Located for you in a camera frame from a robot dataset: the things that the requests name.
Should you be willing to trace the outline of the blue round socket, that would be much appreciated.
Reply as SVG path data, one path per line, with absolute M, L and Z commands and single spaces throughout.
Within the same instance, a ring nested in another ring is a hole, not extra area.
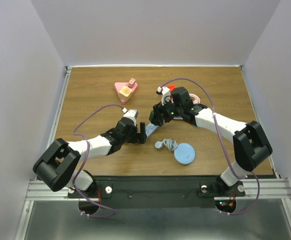
M 196 157 L 195 149 L 190 144 L 177 143 L 176 140 L 170 138 L 157 141 L 154 146 L 158 150 L 166 147 L 170 152 L 173 152 L 175 161 L 181 165 L 191 164 Z

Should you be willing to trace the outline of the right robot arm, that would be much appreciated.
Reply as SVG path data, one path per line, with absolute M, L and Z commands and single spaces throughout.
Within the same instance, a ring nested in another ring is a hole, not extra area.
M 149 120 L 155 126 L 162 126 L 174 118 L 181 118 L 188 124 L 204 128 L 218 135 L 220 141 L 229 140 L 234 148 L 234 160 L 215 183 L 216 191 L 227 195 L 234 185 L 254 171 L 272 153 L 272 146 L 257 121 L 250 123 L 233 120 L 215 112 L 201 103 L 193 103 L 184 87 L 170 89 L 160 86 L 157 94 L 161 101 L 153 106 Z

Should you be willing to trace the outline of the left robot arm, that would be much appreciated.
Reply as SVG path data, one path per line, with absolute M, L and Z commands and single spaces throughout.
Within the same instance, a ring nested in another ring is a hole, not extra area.
M 129 117 L 122 117 L 114 128 L 94 138 L 66 142 L 54 140 L 34 164 L 33 172 L 53 191 L 64 187 L 77 188 L 85 197 L 97 191 L 94 179 L 87 171 L 76 169 L 80 162 L 119 151 L 123 144 L 144 144 L 146 124 L 139 125 Z

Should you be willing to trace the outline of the dark green charger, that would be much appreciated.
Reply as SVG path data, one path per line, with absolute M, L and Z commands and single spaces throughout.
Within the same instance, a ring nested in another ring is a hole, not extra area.
M 149 115 L 149 121 L 150 122 L 152 122 L 153 121 L 153 118 L 154 118 L 154 111 L 152 110 L 151 112 L 150 112 L 150 115 Z

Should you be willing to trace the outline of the blue power strip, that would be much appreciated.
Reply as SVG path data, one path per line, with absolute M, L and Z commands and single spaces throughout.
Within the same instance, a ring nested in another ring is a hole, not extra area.
M 146 132 L 146 137 L 149 138 L 160 126 L 156 126 L 150 122 L 146 127 L 145 127 L 145 132 Z

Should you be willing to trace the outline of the pink triangular socket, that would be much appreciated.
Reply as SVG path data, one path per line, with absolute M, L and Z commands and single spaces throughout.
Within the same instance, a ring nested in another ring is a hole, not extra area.
M 128 82 L 115 82 L 115 91 L 122 104 L 126 104 L 131 96 L 135 93 L 138 88 L 138 83 L 134 83 L 133 87 L 129 87 Z

